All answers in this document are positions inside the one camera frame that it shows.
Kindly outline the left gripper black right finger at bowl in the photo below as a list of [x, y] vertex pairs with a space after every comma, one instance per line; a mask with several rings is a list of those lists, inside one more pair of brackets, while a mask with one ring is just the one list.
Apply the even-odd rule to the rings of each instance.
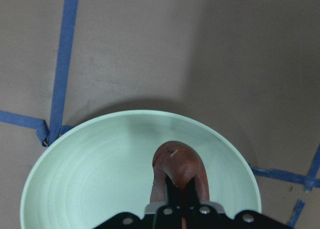
[[186, 209], [193, 209], [200, 205], [195, 179], [192, 178], [183, 190], [183, 206]]

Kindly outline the left gripper black left finger at bowl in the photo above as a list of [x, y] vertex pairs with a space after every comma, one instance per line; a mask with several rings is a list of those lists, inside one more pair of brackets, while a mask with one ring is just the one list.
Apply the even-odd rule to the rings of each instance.
[[165, 177], [165, 201], [172, 208], [180, 209], [182, 207], [181, 191], [175, 187], [169, 176]]

